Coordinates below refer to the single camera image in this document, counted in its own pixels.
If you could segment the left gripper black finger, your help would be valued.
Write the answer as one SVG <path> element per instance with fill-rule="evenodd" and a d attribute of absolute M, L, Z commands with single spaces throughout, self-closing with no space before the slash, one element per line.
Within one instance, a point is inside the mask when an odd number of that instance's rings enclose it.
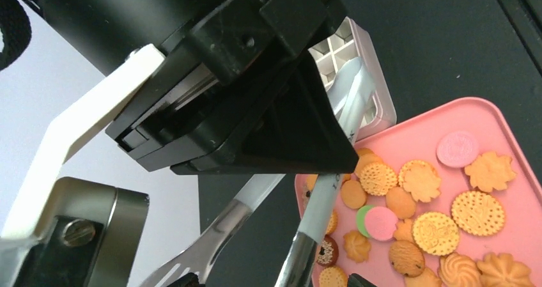
<path fill-rule="evenodd" d="M 348 276 L 347 287 L 376 287 L 373 283 L 359 274 L 352 273 Z"/>

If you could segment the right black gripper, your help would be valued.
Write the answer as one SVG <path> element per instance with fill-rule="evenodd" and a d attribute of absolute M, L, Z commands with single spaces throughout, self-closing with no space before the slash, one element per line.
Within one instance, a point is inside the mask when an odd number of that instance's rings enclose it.
<path fill-rule="evenodd" d="M 309 48 L 341 0 L 164 0 L 181 16 L 166 59 L 106 128 L 148 171 L 349 173 L 357 154 Z"/>

